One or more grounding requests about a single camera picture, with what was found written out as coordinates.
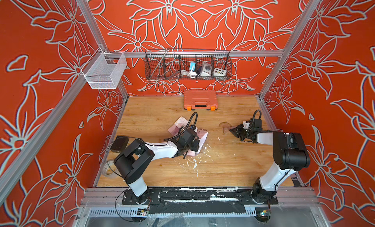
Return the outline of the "pink ruler set pouch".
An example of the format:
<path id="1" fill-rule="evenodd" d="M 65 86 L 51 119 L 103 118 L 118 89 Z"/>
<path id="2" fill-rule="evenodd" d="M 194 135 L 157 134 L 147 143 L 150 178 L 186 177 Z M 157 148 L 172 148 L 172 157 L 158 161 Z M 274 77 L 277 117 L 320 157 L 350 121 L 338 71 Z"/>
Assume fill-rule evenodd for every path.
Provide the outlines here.
<path id="1" fill-rule="evenodd" d="M 209 132 L 206 131 L 205 129 L 202 129 L 202 128 L 198 128 L 197 130 L 197 136 L 199 137 L 199 148 L 198 148 L 198 151 L 195 152 L 195 151 L 192 151 L 192 150 L 189 150 L 187 152 L 187 156 L 196 156 L 198 155 L 201 150 L 202 150 L 202 147 L 207 139 L 207 136 L 208 136 Z"/>

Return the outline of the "clear brown protractor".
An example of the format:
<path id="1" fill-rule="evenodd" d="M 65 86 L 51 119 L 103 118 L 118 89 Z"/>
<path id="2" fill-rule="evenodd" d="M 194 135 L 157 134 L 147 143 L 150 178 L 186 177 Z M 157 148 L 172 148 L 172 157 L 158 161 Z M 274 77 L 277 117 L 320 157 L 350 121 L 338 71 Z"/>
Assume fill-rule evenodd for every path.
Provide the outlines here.
<path id="1" fill-rule="evenodd" d="M 235 126 L 232 126 L 228 122 L 221 122 L 219 126 L 222 128 L 223 135 L 230 133 L 230 130 L 235 128 Z"/>

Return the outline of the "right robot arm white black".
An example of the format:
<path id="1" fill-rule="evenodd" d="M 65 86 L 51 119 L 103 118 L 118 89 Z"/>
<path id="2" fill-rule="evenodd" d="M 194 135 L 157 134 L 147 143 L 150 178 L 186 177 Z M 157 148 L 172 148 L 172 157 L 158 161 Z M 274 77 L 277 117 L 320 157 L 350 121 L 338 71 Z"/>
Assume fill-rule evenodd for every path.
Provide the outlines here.
<path id="1" fill-rule="evenodd" d="M 264 130 L 261 116 L 262 112 L 258 109 L 249 121 L 229 130 L 241 142 L 272 146 L 273 164 L 256 179 L 251 191 L 251 197 L 257 204 L 270 201 L 290 175 L 309 167 L 311 162 L 301 134 Z"/>

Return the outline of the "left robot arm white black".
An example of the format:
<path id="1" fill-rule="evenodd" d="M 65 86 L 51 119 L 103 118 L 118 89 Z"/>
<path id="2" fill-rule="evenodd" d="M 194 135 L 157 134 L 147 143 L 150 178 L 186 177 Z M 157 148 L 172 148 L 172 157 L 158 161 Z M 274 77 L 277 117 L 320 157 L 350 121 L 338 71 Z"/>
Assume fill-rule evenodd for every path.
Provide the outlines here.
<path id="1" fill-rule="evenodd" d="M 144 198 L 148 193 L 143 174 L 152 161 L 180 156 L 185 158 L 188 152 L 199 150 L 197 120 L 198 113 L 194 112 L 177 135 L 164 139 L 163 143 L 149 143 L 141 138 L 134 138 L 129 143 L 129 136 L 116 137 L 110 150 L 118 152 L 119 155 L 113 163 L 118 175 L 123 178 L 136 198 Z"/>

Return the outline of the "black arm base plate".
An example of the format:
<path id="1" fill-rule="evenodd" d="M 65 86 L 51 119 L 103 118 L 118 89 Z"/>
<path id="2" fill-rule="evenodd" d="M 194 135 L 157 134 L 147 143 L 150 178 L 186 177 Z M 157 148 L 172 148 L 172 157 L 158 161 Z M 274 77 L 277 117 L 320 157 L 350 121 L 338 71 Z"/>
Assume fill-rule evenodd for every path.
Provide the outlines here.
<path id="1" fill-rule="evenodd" d="M 125 190 L 122 197 L 123 205 L 158 205 L 162 202 L 192 203 L 192 202 L 234 202 L 242 205 L 277 205 L 276 195 L 261 202 L 263 198 L 255 198 L 252 188 L 242 187 L 150 187 L 140 197 L 132 190 Z"/>

